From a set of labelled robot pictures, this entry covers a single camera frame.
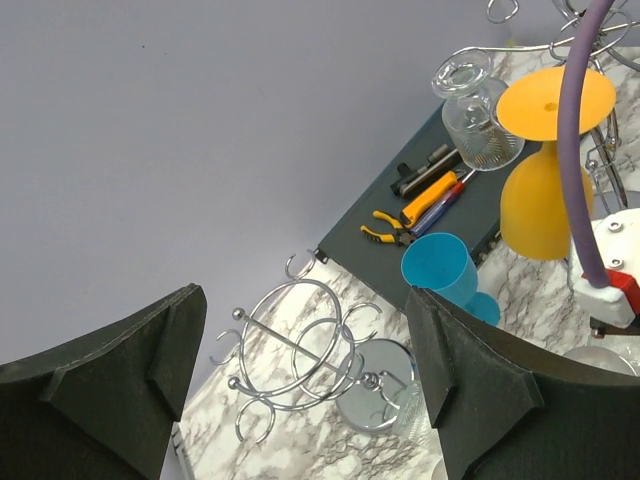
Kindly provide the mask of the ribbed clear wine glass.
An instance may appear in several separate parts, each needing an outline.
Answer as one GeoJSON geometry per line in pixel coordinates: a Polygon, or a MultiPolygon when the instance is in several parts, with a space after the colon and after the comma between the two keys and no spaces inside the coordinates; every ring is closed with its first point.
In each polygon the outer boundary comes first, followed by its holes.
{"type": "Polygon", "coordinates": [[[497,120],[497,103],[507,84],[492,71],[492,57],[471,49],[451,55],[432,79],[434,93],[444,99],[442,121],[454,146],[463,162],[479,171],[506,167],[525,145],[497,120]]]}

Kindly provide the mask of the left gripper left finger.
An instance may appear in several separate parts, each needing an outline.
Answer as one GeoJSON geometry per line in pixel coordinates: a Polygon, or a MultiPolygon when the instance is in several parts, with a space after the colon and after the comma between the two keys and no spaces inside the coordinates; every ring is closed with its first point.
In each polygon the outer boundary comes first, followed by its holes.
{"type": "Polygon", "coordinates": [[[189,284],[127,318],[2,365],[2,478],[159,478],[205,319],[205,293],[189,284]]]}

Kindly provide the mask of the yellow plastic goblet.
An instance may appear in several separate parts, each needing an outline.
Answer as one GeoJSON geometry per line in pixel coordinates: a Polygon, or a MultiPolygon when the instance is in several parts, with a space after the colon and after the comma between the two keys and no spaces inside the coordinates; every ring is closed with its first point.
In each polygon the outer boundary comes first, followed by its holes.
{"type": "Polygon", "coordinates": [[[557,154],[563,75],[562,67],[528,74],[506,89],[496,107],[508,132],[541,144],[510,173],[500,203],[503,240],[517,254],[534,260],[563,259],[571,243],[557,154]]]}

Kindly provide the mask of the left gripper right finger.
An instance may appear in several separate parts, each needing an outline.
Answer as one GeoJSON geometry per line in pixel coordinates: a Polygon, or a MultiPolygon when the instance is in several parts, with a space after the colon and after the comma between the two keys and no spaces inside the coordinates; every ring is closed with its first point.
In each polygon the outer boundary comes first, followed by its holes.
{"type": "Polygon", "coordinates": [[[639,380],[584,365],[410,290],[406,315],[451,479],[636,479],[639,380]]]}

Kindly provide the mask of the clear glass with reflection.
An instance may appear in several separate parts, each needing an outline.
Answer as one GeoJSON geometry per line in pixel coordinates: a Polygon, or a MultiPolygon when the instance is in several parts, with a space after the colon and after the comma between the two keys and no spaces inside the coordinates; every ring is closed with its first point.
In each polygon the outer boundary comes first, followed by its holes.
{"type": "Polygon", "coordinates": [[[628,360],[614,351],[600,346],[576,347],[565,352],[563,357],[602,370],[633,377],[637,376],[634,367],[628,360]]]}

